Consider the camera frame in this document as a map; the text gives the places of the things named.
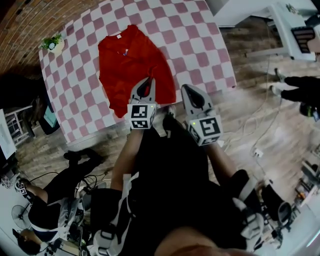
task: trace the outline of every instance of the potted plant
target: potted plant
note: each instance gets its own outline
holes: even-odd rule
[[[40,45],[41,49],[47,49],[49,52],[54,54],[61,54],[65,47],[65,41],[61,34],[57,34],[53,37],[47,37],[42,40]]]

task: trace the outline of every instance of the plant pot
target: plant pot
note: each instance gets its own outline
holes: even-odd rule
[[[65,47],[65,40],[63,40],[62,38],[60,38],[60,42],[58,44],[55,45],[55,47],[53,49],[48,49],[49,52],[53,53],[53,54],[61,54],[62,50]]]

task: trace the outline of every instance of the green book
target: green book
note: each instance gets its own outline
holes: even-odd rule
[[[54,127],[57,122],[57,118],[55,113],[52,113],[50,108],[47,106],[45,113],[44,113],[44,119],[47,121],[47,123],[51,126]]]

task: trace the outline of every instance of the white cube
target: white cube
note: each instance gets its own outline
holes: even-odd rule
[[[157,104],[128,104],[131,129],[150,129],[155,119]]]
[[[189,120],[188,131],[199,146],[216,142],[223,134],[220,115]]]

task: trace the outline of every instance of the table leg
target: table leg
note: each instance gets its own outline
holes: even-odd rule
[[[246,53],[246,57],[257,57],[257,56],[264,56],[264,55],[272,55],[272,54],[287,54],[288,51],[284,48],[274,48],[268,50],[259,50],[250,53]]]

